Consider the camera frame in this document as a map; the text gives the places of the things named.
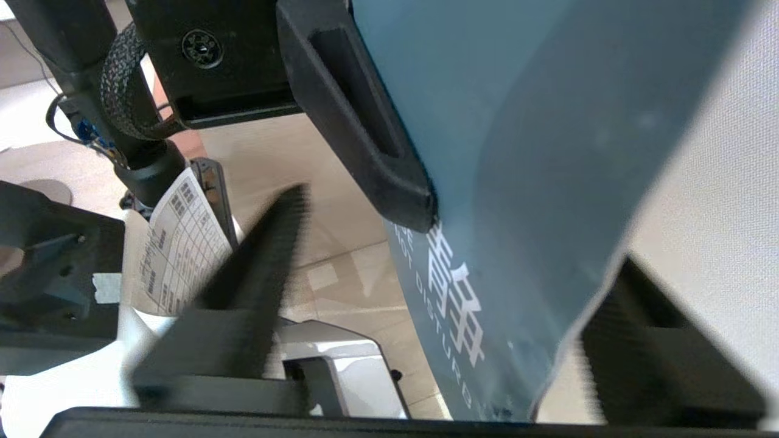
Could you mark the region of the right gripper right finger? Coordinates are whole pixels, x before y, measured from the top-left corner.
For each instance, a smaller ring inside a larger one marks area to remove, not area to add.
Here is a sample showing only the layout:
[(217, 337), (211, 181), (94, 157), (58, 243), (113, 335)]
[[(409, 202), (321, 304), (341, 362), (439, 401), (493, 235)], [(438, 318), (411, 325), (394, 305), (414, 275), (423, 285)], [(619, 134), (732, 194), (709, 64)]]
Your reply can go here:
[(767, 415), (757, 388), (631, 258), (581, 344), (613, 426), (758, 426)]

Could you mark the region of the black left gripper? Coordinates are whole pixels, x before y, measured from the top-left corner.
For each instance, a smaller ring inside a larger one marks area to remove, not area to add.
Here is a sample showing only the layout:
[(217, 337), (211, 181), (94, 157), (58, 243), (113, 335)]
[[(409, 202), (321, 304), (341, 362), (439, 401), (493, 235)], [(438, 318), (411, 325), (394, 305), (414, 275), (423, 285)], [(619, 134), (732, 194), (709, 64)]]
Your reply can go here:
[(432, 227), (437, 211), (432, 182), (348, 2), (128, 1), (127, 6), (168, 103), (185, 127), (222, 127), (302, 109), (384, 219), (420, 233)]

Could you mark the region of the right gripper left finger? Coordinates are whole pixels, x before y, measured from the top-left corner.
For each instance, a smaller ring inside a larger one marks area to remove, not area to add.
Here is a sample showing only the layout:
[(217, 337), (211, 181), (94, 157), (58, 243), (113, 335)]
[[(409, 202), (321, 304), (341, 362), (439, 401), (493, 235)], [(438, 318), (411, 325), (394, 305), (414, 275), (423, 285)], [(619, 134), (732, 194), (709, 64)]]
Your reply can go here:
[(301, 415), (304, 385), (265, 379), (265, 362), (308, 217), (308, 189), (289, 187), (133, 371), (141, 408)]

